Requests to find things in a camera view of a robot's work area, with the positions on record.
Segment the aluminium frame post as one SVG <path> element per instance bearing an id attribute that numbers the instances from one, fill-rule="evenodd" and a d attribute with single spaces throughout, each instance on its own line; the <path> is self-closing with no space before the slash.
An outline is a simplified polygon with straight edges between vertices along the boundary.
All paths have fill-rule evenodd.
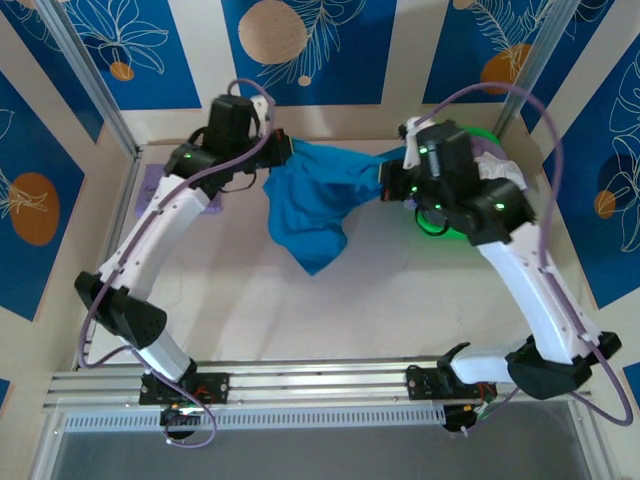
<path id="1" fill-rule="evenodd" d="M 116 142 L 132 160 L 139 146 L 96 64 L 57 0 L 34 0 L 37 11 L 58 47 L 111 130 Z"/>
<path id="2" fill-rule="evenodd" d="M 515 84 L 510 86 L 493 133 L 502 139 L 532 93 L 581 0 L 553 0 L 549 15 L 530 48 Z"/>

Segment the aluminium table side rail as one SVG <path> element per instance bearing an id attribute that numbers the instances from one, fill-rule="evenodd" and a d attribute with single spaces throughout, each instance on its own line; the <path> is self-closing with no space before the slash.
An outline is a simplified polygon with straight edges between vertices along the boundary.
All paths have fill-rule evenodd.
<path id="1" fill-rule="evenodd" d="M 122 191 L 119 194 L 115 217 L 110 225 L 110 236 L 108 238 L 106 253 L 104 254 L 105 262 L 108 262 L 111 256 L 115 254 L 116 250 L 118 249 L 118 242 L 122 234 L 129 203 L 131 200 L 136 178 L 140 168 L 140 158 L 141 158 L 141 153 L 138 152 L 135 158 L 133 159 L 131 166 L 129 167 L 125 181 L 122 184 Z M 92 298 L 91 293 L 88 293 L 87 314 L 81 326 L 80 337 L 79 337 L 77 348 L 76 348 L 77 368 L 82 368 L 82 369 L 99 368 L 101 365 L 103 365 L 104 363 L 106 363 L 107 361 L 109 361 L 111 358 L 118 355 L 119 353 L 129 352 L 131 350 L 131 347 L 126 343 L 124 343 L 123 345 L 120 345 L 118 348 L 107 353 L 105 356 L 103 356 L 96 362 L 93 362 L 93 363 L 87 362 L 88 354 L 85 352 L 85 349 L 92 340 L 92 336 L 89 336 L 89 330 L 91 325 L 96 322 L 95 315 L 98 312 L 98 306 L 101 302 L 102 297 L 105 295 L 106 291 L 108 290 L 109 283 L 111 281 L 112 281 L 111 277 L 108 277 L 104 281 L 104 284 L 98 289 L 98 293 L 96 294 L 95 298 Z"/>

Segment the crumpled white t-shirt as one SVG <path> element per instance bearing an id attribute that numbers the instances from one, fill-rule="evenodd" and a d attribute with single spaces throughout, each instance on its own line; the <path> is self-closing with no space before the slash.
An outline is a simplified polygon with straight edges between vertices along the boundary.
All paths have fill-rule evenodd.
<path id="1" fill-rule="evenodd" d="M 519 166 L 511 161 L 496 157 L 490 152 L 474 158 L 480 178 L 483 180 L 507 179 L 518 186 L 521 191 L 527 190 L 524 175 Z"/>

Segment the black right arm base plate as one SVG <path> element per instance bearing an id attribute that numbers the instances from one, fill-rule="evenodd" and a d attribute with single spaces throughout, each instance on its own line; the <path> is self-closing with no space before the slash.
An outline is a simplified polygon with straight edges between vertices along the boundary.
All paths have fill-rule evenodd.
<path id="1" fill-rule="evenodd" d="M 461 382 L 447 368 L 410 365 L 405 372 L 411 400 L 479 400 L 476 384 Z"/>

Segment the blue t-shirt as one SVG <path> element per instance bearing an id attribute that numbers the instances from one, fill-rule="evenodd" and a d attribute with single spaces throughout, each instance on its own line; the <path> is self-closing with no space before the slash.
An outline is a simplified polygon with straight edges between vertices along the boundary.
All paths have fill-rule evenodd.
<path id="1" fill-rule="evenodd" d="M 369 155 L 295 139 L 291 157 L 263 185 L 272 240 L 317 274 L 347 245 L 343 220 L 380 196 L 380 165 L 404 154 L 403 147 Z"/>

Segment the crumpled lavender t-shirt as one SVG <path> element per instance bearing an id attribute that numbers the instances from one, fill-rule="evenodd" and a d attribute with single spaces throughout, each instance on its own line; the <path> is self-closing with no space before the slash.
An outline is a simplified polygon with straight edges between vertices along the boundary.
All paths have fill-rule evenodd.
<path id="1" fill-rule="evenodd" d="M 502 147 L 498 143 L 495 143 L 494 141 L 492 141 L 491 139 L 480 137 L 480 136 L 472 136 L 471 142 L 472 142 L 473 155 L 475 157 L 481 157 L 485 153 L 490 153 L 491 155 L 493 155 L 498 159 L 501 159 L 501 160 L 508 159 Z"/>

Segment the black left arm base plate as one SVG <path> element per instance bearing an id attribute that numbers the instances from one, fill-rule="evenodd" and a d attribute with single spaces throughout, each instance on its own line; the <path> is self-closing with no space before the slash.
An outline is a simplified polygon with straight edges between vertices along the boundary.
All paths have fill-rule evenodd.
<path id="1" fill-rule="evenodd" d="M 140 405 L 170 405 L 190 402 L 190 399 L 184 393 L 169 387 L 153 374 L 144 374 L 141 380 Z M 226 404 L 229 393 L 229 380 L 230 376 L 227 373 L 190 373 L 178 385 L 194 397 L 193 393 L 196 388 L 201 384 L 205 384 L 215 394 L 215 400 L 211 404 Z"/>

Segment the green plastic laundry basket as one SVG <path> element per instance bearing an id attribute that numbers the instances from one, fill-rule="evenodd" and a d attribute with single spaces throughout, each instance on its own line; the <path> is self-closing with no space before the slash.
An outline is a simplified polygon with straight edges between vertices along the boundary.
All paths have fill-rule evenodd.
<path id="1" fill-rule="evenodd" d="M 491 139 L 495 143 L 498 143 L 501 147 L 500 140 L 490 131 L 479 128 L 465 126 L 464 129 L 469 133 L 470 137 L 480 136 Z M 423 211 L 416 207 L 414 209 L 414 221 L 416 226 L 422 231 L 424 235 L 430 238 L 436 239 L 454 239 L 454 240 L 466 240 L 466 236 L 451 227 L 447 227 L 442 219 L 438 219 L 433 211 Z"/>

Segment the folded lavender printed t-shirt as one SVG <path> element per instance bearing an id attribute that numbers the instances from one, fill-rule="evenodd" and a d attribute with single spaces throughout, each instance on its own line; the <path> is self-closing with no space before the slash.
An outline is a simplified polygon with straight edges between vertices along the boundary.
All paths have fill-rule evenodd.
<path id="1" fill-rule="evenodd" d="M 135 217 L 141 218 L 151 200 L 154 198 L 158 188 L 160 179 L 164 174 L 164 166 L 162 164 L 147 164 L 145 166 L 142 183 L 138 190 L 135 203 Z M 204 214 L 217 214 L 223 211 L 222 197 L 218 194 L 206 207 Z"/>

